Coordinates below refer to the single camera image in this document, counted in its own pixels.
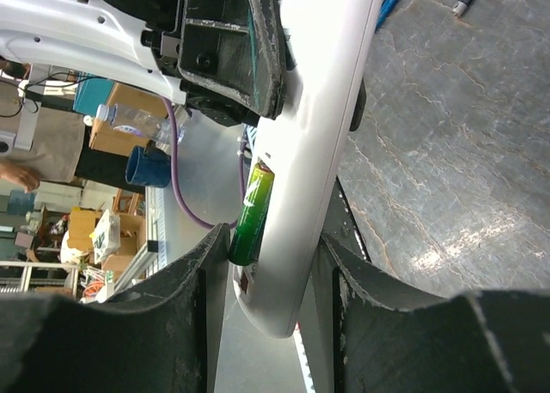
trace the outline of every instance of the cable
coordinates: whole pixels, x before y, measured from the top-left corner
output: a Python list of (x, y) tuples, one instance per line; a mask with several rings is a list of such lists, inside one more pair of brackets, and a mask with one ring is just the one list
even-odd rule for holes
[[(184, 200), (181, 190), (180, 190), (180, 178), (178, 176), (178, 128), (174, 113), (174, 108), (172, 107), (172, 103), (166, 99), (162, 98), (162, 101), (164, 102), (164, 106), (166, 107), (166, 110), (168, 112), (168, 118), (170, 120), (170, 126), (172, 127), (172, 134), (170, 137), (170, 149), (171, 149), (171, 173), (172, 173), (172, 188), (174, 189), (174, 196), (175, 200), (178, 202), (178, 205), (180, 206), (181, 210), (187, 214), (187, 216), (192, 219), (196, 224), (200, 225), (203, 228), (206, 228), (207, 230), (211, 230), (214, 228), (215, 225), (207, 223), (203, 219), (199, 218), (197, 215), (191, 211), (189, 206), (187, 206), (186, 201)], [(246, 192), (246, 186), (244, 183), (244, 148), (246, 147), (247, 140), (246, 137), (243, 135), (241, 138), (241, 144), (239, 148), (239, 189), (241, 192), (241, 199), (244, 200), (244, 194)], [(235, 228), (237, 225), (237, 220), (235, 220), (233, 223), (229, 225), (230, 228)]]
[[(1, 83), (6, 83), (7, 85), (10, 85), (10, 86), (13, 86), (16, 89), (20, 89), (25, 94), (27, 93), (27, 88), (19, 88), (19, 85), (17, 83), (6, 81), (4, 79), (0, 79), (0, 82)], [(33, 99), (31, 99), (30, 101), (32, 101), (34, 103), (35, 110), (34, 110), (33, 114), (36, 114), (38, 112), (38, 110), (40, 109), (39, 106), (38, 106), (38, 103), (36, 103), (36, 101), (33, 100)], [(0, 118), (14, 118), (15, 116), (17, 116), (21, 112), (21, 110), (23, 109), (24, 106), (25, 106), (25, 102), (23, 100), (20, 100), (19, 101), (19, 107), (17, 108), (17, 111), (14, 114), (0, 115)]]
[[(51, 75), (45, 77), (44, 79), (40, 79), (38, 82), (35, 82), (35, 83), (30, 83), (29, 82), (25, 88), (20, 88), (18, 83), (13, 83), (13, 82), (6, 81), (6, 80), (3, 80), (3, 79), (0, 80), (0, 82), (11, 85), (11, 86), (21, 90), (26, 95), (28, 90), (30, 88), (32, 88), (33, 86), (40, 86), (40, 87), (44, 87), (44, 88), (63, 89), (63, 88), (69, 88), (69, 87), (74, 86), (74, 85), (78, 85), (79, 83), (86, 82), (86, 81), (89, 81), (91, 79), (106, 79), (105, 77), (83, 77), (82, 79), (78, 79), (75, 82), (67, 83), (65, 85), (52, 85), (52, 84), (44, 83), (44, 82), (47, 82), (49, 79), (52, 79), (53, 77), (56, 77), (58, 75), (65, 76), (65, 79), (67, 79), (69, 76), (74, 76), (74, 75), (71, 75), (69, 72), (56, 72), (56, 73), (52, 73)], [(36, 101), (32, 100), (32, 99), (30, 101), (32, 101), (34, 103), (35, 110), (34, 110), (33, 114), (36, 114), (40, 109), (39, 106), (38, 106), (38, 103), (36, 103)], [(17, 111), (15, 113), (13, 113), (11, 115), (0, 115), (0, 118), (14, 118), (15, 116), (17, 116), (21, 112), (21, 110), (23, 109), (24, 106), (25, 106), (25, 102), (24, 102), (24, 100), (21, 100), (19, 102), (19, 108), (17, 109)]]

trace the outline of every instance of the white plastic housing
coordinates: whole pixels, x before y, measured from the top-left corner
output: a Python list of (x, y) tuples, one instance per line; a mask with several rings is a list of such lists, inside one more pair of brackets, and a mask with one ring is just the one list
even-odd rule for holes
[(165, 77), (141, 44), (145, 22), (101, 0), (0, 0), (0, 55), (128, 83), (185, 104), (180, 80)]
[(283, 113), (257, 132), (255, 158), (275, 173), (259, 262), (244, 281), (234, 271), (241, 307), (273, 337), (296, 325), (381, 4), (281, 0), (296, 68)]
[(0, 131), (0, 157), (6, 157), (15, 146), (15, 134), (13, 132)]

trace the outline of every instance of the human hand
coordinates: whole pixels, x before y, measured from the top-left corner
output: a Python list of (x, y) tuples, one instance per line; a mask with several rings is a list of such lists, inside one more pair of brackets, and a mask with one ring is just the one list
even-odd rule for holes
[(0, 163), (0, 178), (25, 188), (26, 193), (30, 193), (40, 186), (38, 172), (14, 163)]

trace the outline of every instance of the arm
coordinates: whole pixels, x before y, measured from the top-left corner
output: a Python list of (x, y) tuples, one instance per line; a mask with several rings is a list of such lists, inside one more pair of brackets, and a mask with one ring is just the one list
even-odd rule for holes
[(34, 169), (4, 160), (0, 161), (0, 179), (25, 188), (26, 193), (40, 186), (40, 175)]
[(27, 250), (27, 258), (32, 262), (40, 262), (33, 249)]

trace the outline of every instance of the metal rack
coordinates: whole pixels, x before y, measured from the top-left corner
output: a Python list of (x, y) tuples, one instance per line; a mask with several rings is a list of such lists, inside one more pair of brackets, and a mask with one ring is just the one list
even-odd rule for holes
[[(23, 273), (20, 279), (0, 279), (0, 285), (3, 288), (0, 292), (27, 292), (31, 285), (43, 286), (51, 285), (66, 286), (72, 291), (72, 295), (76, 297), (78, 289), (78, 270), (76, 264), (60, 264), (57, 262), (31, 262), (31, 261), (0, 261), (0, 267), (22, 267)], [(32, 279), (33, 268), (63, 268), (69, 270), (67, 279)]]

